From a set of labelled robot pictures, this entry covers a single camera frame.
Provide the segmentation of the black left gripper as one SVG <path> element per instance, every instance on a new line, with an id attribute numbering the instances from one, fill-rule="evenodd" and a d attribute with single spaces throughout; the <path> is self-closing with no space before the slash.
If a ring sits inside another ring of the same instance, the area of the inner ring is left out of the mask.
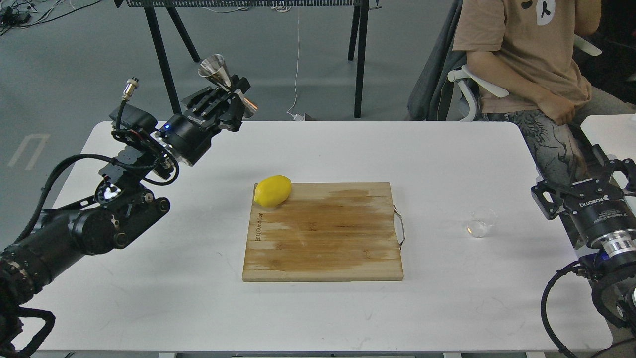
<path id="1" fill-rule="evenodd" d="M 212 138 L 221 129 L 237 132 L 246 112 L 239 91 L 245 94 L 251 84 L 245 77 L 231 75 L 230 92 L 207 87 L 185 97 L 183 115 L 174 115 L 156 135 L 161 144 L 178 160 L 193 166 L 212 146 Z M 220 126 L 212 119 L 218 119 Z"/>

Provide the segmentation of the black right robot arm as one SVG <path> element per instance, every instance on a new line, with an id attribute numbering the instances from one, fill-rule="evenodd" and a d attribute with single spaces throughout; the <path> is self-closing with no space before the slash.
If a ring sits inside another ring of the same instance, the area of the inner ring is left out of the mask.
<path id="1" fill-rule="evenodd" d="M 626 201 L 635 195 L 635 162 L 609 158 L 598 144 L 593 152 L 602 166 L 597 177 L 570 186 L 541 180 L 531 189 L 548 220 L 570 217 L 586 246 L 595 250 L 557 270 L 541 297 L 544 329 L 559 353 L 568 358 L 574 353 L 552 329 L 547 300 L 555 283 L 571 272 L 590 281 L 591 301 L 607 322 L 635 331 L 636 222 Z"/>

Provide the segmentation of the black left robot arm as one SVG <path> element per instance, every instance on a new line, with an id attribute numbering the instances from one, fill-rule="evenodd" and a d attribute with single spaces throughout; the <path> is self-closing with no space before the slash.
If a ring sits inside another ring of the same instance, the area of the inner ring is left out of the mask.
<path id="1" fill-rule="evenodd" d="M 245 77 L 213 73 L 212 85 L 185 97 L 185 111 L 161 128 L 149 113 L 129 105 L 138 79 L 127 81 L 113 113 L 113 139 L 125 145 L 117 156 L 79 154 L 57 164 L 48 177 L 25 229 L 1 254 L 1 356 L 29 358 L 55 325 L 51 311 L 25 304 L 84 256 L 124 249 L 150 229 L 169 209 L 146 184 L 167 186 L 176 181 L 180 163 L 192 166 L 210 149 L 222 130 L 237 132 L 257 106 L 245 97 Z M 93 195 L 45 209 L 52 186 L 82 159 L 105 162 Z"/>

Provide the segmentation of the person's hand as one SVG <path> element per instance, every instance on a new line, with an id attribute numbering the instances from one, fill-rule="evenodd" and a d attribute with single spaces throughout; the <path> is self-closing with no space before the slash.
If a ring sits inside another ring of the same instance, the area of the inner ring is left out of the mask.
<path id="1" fill-rule="evenodd" d="M 570 124 L 574 120 L 575 105 L 565 97 L 550 93 L 539 99 L 538 107 L 556 125 Z"/>

